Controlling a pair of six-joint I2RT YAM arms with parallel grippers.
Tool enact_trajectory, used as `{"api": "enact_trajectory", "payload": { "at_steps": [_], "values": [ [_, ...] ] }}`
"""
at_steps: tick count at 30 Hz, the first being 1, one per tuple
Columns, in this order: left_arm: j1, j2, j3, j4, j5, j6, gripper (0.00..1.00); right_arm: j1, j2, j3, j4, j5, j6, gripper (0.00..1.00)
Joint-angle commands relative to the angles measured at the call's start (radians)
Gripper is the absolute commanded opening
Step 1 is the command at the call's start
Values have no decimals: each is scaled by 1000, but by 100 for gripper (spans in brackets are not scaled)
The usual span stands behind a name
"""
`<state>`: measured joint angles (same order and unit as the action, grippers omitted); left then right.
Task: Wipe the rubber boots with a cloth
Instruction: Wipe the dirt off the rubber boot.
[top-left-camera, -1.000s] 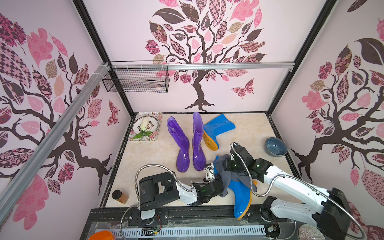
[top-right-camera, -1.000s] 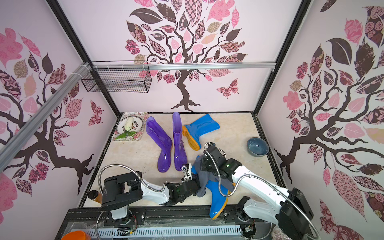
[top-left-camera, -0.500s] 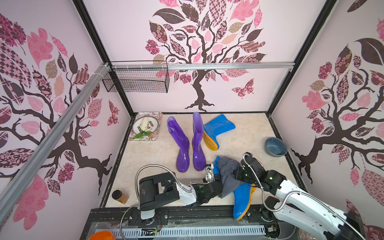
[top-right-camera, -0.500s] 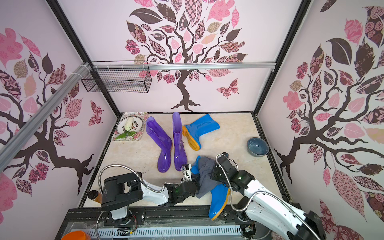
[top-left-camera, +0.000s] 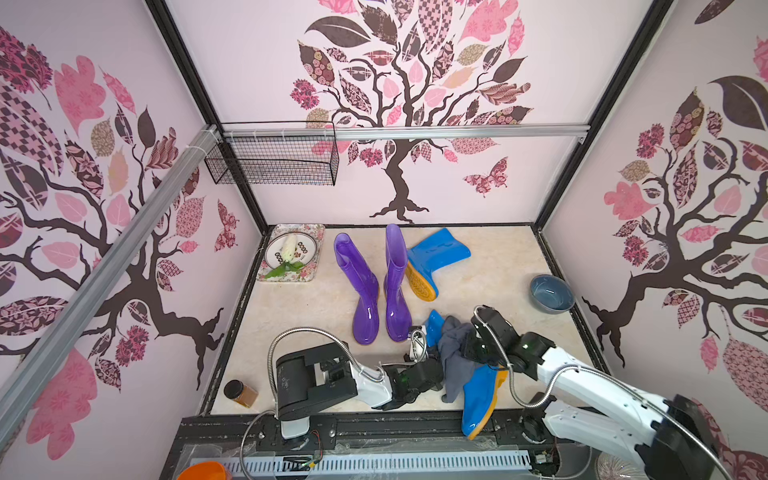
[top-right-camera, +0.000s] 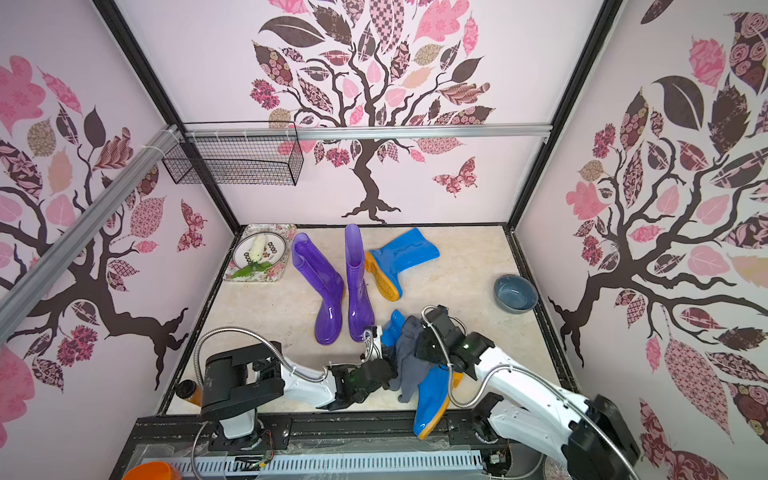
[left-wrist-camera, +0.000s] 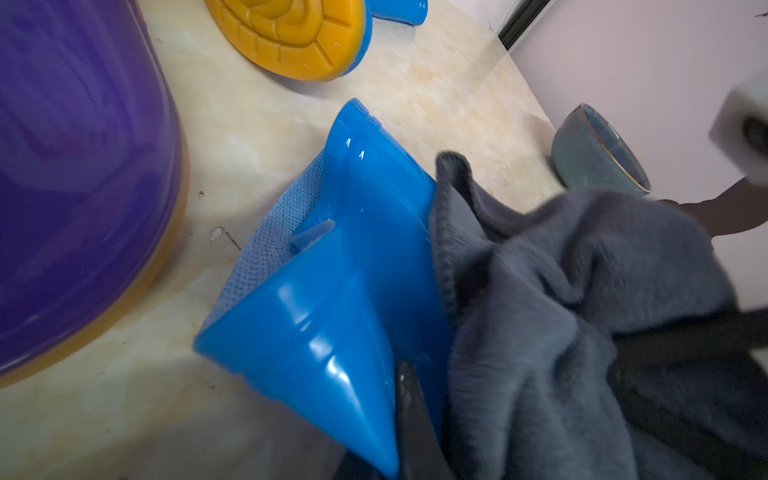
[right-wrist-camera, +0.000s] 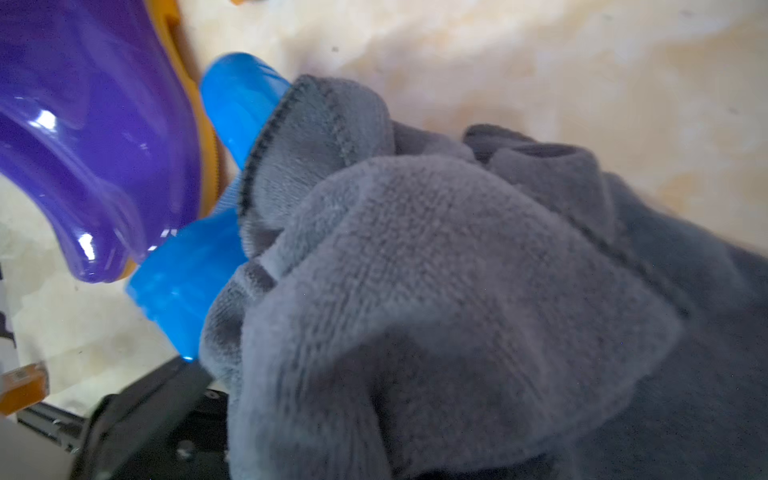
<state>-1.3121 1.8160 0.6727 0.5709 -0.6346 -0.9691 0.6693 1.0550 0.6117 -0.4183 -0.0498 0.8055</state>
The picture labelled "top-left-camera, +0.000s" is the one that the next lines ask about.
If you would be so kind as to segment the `grey cloth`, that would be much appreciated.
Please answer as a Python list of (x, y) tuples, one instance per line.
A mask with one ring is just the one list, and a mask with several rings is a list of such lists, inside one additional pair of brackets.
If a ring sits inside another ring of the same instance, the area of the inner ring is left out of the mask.
[(470, 323), (461, 322), (454, 316), (447, 316), (444, 320), (437, 346), (444, 372), (445, 392), (441, 397), (443, 403), (455, 402), (463, 387), (480, 367), (478, 363), (462, 355), (466, 340), (474, 333), (475, 329)]

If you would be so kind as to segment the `blue boot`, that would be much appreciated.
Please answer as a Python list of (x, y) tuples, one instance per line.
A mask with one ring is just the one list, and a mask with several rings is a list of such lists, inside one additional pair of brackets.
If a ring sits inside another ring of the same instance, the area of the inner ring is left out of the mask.
[[(434, 352), (439, 361), (437, 346), (445, 318), (436, 310), (432, 310), (425, 322), (428, 351)], [(465, 345), (462, 355), (465, 357)], [(498, 399), (497, 390), (508, 378), (507, 371), (479, 365), (471, 380), (460, 392), (464, 395), (461, 429), (469, 440), (474, 440), (490, 420)]]
[(417, 298), (432, 302), (439, 296), (434, 273), (470, 257), (470, 249), (442, 228), (407, 250), (406, 278)]

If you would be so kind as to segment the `purple boot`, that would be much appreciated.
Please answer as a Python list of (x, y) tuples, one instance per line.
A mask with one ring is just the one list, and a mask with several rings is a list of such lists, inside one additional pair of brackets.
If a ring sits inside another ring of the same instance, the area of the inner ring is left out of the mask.
[(402, 342), (408, 338), (412, 316), (402, 291), (408, 266), (407, 247), (401, 229), (394, 224), (385, 229), (385, 257), (386, 328), (391, 340)]
[(379, 332), (379, 282), (347, 233), (334, 239), (337, 265), (359, 296), (353, 317), (353, 337), (358, 344), (372, 344)]

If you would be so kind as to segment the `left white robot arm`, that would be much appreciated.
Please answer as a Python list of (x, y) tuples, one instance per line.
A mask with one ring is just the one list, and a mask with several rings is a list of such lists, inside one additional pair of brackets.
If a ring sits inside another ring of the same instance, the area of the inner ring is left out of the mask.
[(440, 361), (357, 368), (336, 343), (280, 357), (275, 367), (277, 419), (285, 440), (305, 437), (310, 417), (348, 400), (389, 411), (414, 403), (444, 382)]

